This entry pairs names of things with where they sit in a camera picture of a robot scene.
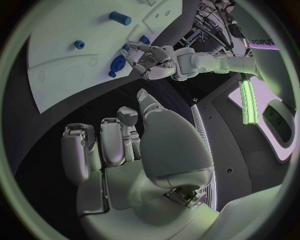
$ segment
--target white panel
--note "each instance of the white panel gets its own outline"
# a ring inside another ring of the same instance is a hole
[[[281,99],[272,92],[272,90],[268,87],[268,85],[264,81],[258,80],[257,77],[251,77],[251,81],[252,81],[256,102],[257,102],[257,110],[258,110],[257,126],[261,130],[261,132],[266,136],[277,158],[280,161],[284,161],[290,156],[290,154],[293,152],[297,144],[298,131],[299,131],[298,129],[299,113],[297,112],[294,118],[295,121],[294,141],[288,148],[283,148],[277,142],[276,138],[273,136],[272,132],[269,130],[269,128],[267,127],[263,119],[263,112],[265,111],[269,102],[271,102],[273,99],[277,99],[280,101]],[[241,98],[241,93],[239,88],[233,91],[228,97],[242,109],[242,98]]]
[[[170,11],[165,16],[166,6]],[[164,18],[143,23],[147,16],[156,19],[154,9],[162,8]],[[132,18],[128,26],[109,19],[111,12]],[[153,6],[140,0],[64,0],[49,12],[32,32],[28,45],[28,78],[40,113],[69,96],[115,78],[108,75],[113,59],[129,41],[138,42],[142,35],[153,42],[182,13],[182,0],[157,0]],[[81,50],[74,42],[81,40]],[[137,61],[142,52],[130,51]],[[128,76],[132,68],[116,73]]]

